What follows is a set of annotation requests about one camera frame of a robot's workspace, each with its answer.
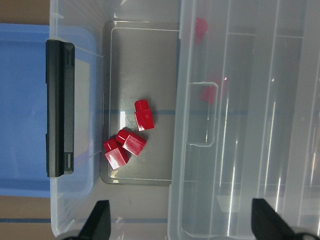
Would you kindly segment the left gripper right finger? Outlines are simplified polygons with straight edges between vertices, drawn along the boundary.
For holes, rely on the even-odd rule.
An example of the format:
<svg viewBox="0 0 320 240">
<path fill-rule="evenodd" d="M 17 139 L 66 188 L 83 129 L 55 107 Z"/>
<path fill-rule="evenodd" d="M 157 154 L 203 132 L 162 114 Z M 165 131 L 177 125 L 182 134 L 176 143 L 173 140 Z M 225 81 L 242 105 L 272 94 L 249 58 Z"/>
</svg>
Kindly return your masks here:
<svg viewBox="0 0 320 240">
<path fill-rule="evenodd" d="M 318 240 L 306 231 L 295 232 L 263 198 L 251 202 L 251 231 L 257 240 Z"/>
</svg>

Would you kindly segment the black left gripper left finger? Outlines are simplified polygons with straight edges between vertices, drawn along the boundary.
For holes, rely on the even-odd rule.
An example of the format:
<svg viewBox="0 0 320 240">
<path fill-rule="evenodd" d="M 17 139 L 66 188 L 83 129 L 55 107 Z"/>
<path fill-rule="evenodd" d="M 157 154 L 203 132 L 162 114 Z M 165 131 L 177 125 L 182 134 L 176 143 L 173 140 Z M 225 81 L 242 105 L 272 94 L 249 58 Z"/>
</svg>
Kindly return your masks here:
<svg viewBox="0 0 320 240">
<path fill-rule="evenodd" d="M 111 236 L 111 211 L 108 200 L 96 202 L 78 235 L 63 236 L 62 240 L 108 240 Z"/>
</svg>

